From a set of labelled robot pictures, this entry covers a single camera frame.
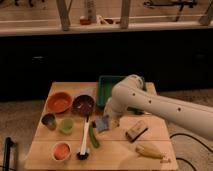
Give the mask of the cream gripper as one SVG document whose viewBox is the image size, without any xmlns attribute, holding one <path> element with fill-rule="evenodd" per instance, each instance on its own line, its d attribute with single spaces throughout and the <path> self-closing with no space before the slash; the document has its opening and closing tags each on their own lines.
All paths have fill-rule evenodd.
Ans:
<svg viewBox="0 0 213 171">
<path fill-rule="evenodd" d="M 108 118 L 108 128 L 110 130 L 117 128 L 120 125 L 120 113 L 106 106 L 104 108 L 104 116 Z"/>
</svg>

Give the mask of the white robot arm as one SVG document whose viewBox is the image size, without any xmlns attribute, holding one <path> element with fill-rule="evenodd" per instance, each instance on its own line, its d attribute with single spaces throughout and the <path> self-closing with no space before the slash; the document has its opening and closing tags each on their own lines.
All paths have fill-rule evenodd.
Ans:
<svg viewBox="0 0 213 171">
<path fill-rule="evenodd" d="M 104 108 L 111 129 L 118 126 L 130 107 L 154 114 L 213 141 L 213 107 L 154 95 L 144 91 L 143 87 L 144 82 L 138 75 L 129 75 L 113 86 Z"/>
</svg>

